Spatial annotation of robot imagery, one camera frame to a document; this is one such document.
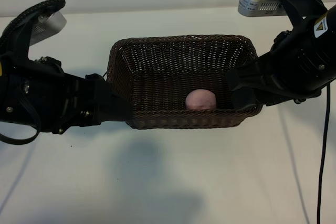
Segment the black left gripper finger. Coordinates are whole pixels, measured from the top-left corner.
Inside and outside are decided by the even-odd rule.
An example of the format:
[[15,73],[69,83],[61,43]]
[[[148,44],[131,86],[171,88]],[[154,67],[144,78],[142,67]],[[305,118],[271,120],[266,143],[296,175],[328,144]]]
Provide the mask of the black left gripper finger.
[[123,122],[132,119],[132,106],[129,103],[96,103],[94,124],[100,125],[106,121]]
[[93,99],[99,112],[104,113],[131,113],[132,105],[129,101],[119,95],[111,83],[103,76],[93,73],[85,76],[86,80],[93,81]]

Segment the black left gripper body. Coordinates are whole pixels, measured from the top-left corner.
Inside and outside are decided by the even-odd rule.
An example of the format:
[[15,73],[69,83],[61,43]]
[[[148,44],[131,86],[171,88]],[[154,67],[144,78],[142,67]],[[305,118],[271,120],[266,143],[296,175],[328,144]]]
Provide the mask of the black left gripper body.
[[7,121],[54,134],[95,126],[93,88],[93,81],[65,73],[54,58],[8,57]]

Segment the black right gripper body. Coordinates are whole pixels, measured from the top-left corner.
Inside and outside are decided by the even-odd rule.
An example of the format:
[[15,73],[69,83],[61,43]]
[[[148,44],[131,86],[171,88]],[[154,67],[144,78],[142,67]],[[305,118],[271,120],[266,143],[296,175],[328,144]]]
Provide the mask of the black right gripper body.
[[267,84],[257,89],[259,104],[318,97],[334,80],[334,29],[318,24],[283,31],[260,61],[268,72]]

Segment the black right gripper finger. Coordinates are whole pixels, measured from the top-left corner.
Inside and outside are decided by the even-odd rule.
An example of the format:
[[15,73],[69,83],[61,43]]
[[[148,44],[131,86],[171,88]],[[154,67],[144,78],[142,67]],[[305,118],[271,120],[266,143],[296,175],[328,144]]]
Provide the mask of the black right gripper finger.
[[235,110],[243,110],[251,106],[259,105],[258,91],[251,87],[242,87],[233,91],[232,104]]
[[258,62],[246,62],[241,66],[230,69],[226,75],[231,91],[240,88],[260,88],[263,85],[262,71]]

